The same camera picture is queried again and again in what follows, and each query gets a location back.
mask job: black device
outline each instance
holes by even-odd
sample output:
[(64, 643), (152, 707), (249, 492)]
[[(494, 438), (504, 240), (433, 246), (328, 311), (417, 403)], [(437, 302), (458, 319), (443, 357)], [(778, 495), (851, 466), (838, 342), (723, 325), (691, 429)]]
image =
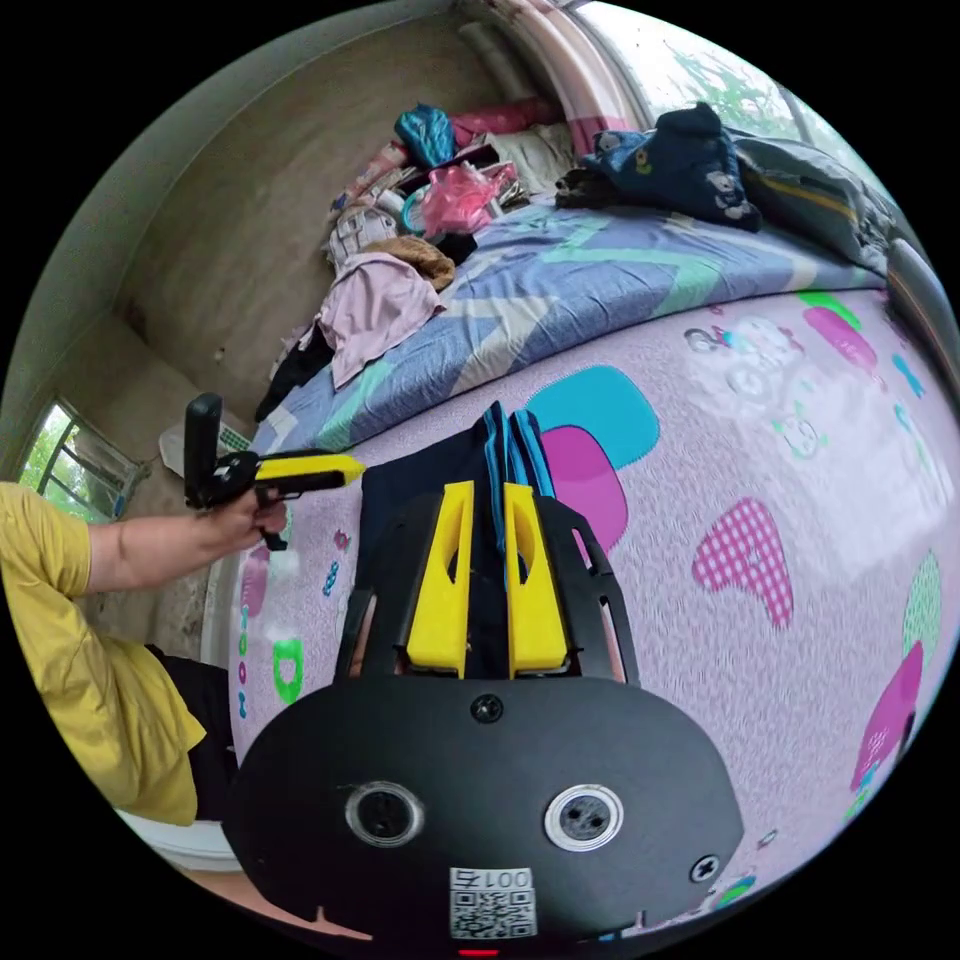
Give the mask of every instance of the black device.
[(641, 688), (587, 521), (530, 488), (504, 487), (510, 666), (471, 675), (471, 486), (394, 518), (333, 683), (244, 757), (223, 822), (240, 864), (278, 907), (424, 956), (549, 953), (695, 909), (743, 837), (719, 752)]

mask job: gray bag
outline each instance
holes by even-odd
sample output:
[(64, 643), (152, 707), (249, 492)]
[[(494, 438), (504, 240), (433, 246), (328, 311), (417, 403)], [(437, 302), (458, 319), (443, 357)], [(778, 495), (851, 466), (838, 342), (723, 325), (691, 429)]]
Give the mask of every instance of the gray bag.
[(822, 150), (729, 131), (743, 186), (764, 218), (885, 277), (894, 208)]

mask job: black pants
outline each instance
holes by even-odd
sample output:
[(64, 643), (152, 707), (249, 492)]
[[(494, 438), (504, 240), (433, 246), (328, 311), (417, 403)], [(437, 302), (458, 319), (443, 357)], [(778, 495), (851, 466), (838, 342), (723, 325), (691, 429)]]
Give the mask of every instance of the black pants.
[(153, 644), (147, 644), (147, 649), (163, 664), (187, 709), (207, 731), (188, 754), (197, 788), (197, 819), (222, 820), (227, 788), (237, 772), (227, 671), (198, 660), (167, 656)]

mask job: pink shirt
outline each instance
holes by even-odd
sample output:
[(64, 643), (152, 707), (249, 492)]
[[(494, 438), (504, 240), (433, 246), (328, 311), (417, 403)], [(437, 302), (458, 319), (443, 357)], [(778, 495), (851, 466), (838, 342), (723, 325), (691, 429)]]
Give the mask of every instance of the pink shirt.
[(316, 318), (335, 351), (330, 364), (334, 389), (441, 310), (436, 290), (402, 260), (388, 253), (348, 257)]

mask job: pink heart pattern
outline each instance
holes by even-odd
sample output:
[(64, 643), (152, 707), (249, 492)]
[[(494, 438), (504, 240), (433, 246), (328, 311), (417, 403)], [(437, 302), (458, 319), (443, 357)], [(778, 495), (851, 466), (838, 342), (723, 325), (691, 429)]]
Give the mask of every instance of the pink heart pattern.
[(270, 551), (257, 547), (243, 565), (240, 580), (240, 605), (247, 608), (248, 617), (256, 617), (263, 609), (267, 595), (267, 569), (270, 566)]
[(711, 593), (736, 587), (760, 597), (777, 629), (793, 618), (793, 587), (777, 525), (752, 497), (739, 500), (700, 541), (693, 578)]

